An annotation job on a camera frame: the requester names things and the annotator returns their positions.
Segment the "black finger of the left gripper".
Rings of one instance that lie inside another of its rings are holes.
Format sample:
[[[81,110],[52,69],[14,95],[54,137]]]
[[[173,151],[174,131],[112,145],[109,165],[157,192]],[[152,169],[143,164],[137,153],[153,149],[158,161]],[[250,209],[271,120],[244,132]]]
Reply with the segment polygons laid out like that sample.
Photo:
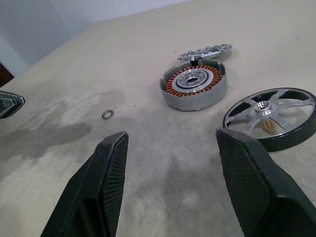
[[[25,104],[23,96],[7,92],[0,92],[0,118],[5,119],[15,114]]]

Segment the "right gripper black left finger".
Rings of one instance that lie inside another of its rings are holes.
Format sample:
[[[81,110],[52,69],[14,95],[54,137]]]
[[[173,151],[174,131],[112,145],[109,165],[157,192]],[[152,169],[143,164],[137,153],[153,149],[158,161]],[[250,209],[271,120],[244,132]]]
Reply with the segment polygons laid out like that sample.
[[[41,236],[114,237],[125,183],[128,133],[104,138],[71,177]]]

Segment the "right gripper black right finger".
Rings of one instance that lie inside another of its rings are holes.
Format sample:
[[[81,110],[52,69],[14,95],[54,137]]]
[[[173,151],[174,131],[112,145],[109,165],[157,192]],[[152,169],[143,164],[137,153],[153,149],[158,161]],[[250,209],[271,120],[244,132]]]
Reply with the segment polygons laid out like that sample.
[[[256,139],[219,127],[223,176],[246,237],[314,237],[316,208]]]

